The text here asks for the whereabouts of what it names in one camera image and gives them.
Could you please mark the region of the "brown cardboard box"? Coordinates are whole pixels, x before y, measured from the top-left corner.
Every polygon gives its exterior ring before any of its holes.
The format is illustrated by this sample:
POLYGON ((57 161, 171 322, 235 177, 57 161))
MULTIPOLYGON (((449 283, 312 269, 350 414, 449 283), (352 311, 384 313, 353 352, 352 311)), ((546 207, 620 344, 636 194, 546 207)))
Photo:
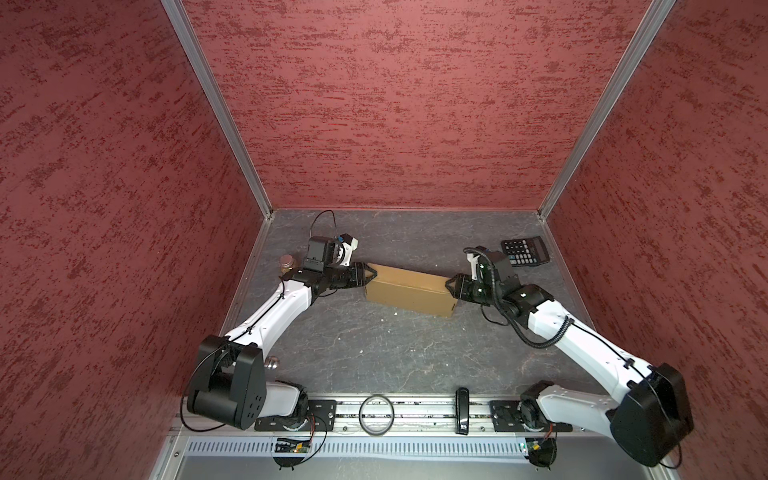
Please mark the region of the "brown cardboard box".
POLYGON ((446 287, 447 277, 370 264, 376 276, 364 287, 366 299, 391 307, 450 318, 458 300, 446 287))

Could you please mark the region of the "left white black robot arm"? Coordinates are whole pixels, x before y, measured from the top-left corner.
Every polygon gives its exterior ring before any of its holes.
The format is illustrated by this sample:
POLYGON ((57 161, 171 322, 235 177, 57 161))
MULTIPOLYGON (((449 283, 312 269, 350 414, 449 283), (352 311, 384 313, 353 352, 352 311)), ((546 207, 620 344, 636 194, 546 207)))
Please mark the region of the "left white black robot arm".
POLYGON ((246 430, 260 418, 277 418, 299 429, 309 418, 306 389, 269 381, 265 361, 287 328, 329 290, 366 286, 377 271, 351 260, 358 240, 349 234, 313 236, 301 265, 286 271, 271 297, 223 336, 210 335, 198 348, 196 366, 180 402, 188 412, 246 430))

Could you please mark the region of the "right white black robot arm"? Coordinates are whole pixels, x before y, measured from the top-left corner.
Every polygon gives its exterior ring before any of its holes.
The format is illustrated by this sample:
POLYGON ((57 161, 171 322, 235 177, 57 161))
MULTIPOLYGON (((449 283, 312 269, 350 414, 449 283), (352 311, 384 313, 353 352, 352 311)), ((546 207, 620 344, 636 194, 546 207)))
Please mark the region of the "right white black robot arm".
POLYGON ((694 428, 682 374, 667 363, 652 365, 578 320, 553 295, 524 284, 499 251, 468 247, 469 274, 446 283, 456 299, 494 309, 527 346, 555 347, 603 389, 581 392, 551 381, 524 391, 518 418, 529 431, 556 424, 584 428, 612 439, 634 461, 656 467, 694 428))

